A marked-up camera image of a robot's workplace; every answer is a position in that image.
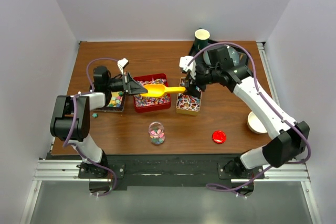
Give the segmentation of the gold tin of lollipops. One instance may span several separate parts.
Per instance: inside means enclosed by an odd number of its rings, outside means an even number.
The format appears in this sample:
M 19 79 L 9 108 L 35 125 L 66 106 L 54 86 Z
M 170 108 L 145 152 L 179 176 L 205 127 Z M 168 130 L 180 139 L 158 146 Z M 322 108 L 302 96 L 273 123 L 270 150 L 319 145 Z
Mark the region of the gold tin of lollipops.
M 179 114 L 197 116 L 201 110 L 202 97 L 198 98 L 192 95 L 178 93 L 175 109 Z

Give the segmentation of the tin of star candies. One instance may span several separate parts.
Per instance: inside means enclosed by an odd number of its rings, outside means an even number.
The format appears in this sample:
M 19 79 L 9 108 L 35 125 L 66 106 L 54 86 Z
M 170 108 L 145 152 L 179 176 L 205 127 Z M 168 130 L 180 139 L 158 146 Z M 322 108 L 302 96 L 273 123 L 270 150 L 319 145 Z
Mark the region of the tin of star candies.
M 124 110 L 124 104 L 126 100 L 126 94 L 122 91 L 111 92 L 111 99 L 107 106 L 95 109 L 96 112 L 122 112 Z

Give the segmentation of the yellow plastic scoop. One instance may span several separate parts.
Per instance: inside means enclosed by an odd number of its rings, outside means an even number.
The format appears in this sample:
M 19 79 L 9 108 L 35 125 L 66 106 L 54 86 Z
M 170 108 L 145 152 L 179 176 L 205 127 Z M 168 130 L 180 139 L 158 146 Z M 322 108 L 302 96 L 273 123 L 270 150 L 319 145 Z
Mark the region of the yellow plastic scoop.
M 183 93 L 186 91 L 185 87 L 167 87 L 164 84 L 146 84 L 144 88 L 147 93 L 142 93 L 142 97 L 160 98 L 166 94 Z

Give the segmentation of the clear plastic jar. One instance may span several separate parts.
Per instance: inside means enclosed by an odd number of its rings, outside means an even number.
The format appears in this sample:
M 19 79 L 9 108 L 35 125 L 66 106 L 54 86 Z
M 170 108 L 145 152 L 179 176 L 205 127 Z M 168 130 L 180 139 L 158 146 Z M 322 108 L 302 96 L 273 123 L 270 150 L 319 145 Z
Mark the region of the clear plastic jar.
M 164 126 L 160 122 L 152 122 L 149 125 L 148 133 L 153 145 L 161 145 L 165 141 Z

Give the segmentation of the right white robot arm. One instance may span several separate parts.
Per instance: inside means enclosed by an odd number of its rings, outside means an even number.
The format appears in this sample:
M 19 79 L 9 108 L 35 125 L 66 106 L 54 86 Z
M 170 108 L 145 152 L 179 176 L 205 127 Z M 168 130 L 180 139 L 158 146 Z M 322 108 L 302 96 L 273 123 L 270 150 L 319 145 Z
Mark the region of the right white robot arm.
M 209 84 L 218 83 L 239 97 L 265 127 L 270 142 L 241 154 L 225 165 L 228 172 L 246 178 L 254 168 L 270 165 L 278 168 L 303 153 L 310 128 L 304 121 L 298 123 L 264 91 L 250 70 L 248 51 L 223 42 L 206 46 L 195 56 L 180 58 L 179 67 L 185 77 L 185 93 L 200 97 Z

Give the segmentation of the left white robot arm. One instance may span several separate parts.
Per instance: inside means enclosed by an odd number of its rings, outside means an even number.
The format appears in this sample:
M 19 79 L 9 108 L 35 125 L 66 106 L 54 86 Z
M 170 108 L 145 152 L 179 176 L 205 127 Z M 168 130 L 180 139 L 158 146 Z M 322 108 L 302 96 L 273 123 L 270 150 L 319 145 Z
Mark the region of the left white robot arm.
M 90 112 L 107 107 L 113 92 L 138 95 L 147 92 L 131 75 L 121 73 L 119 78 L 112 78 L 105 66 L 95 67 L 93 83 L 87 93 L 59 95 L 56 98 L 50 123 L 52 136 L 72 146 L 82 158 L 80 168 L 96 178 L 112 176 L 106 154 L 97 146 L 90 135 Z

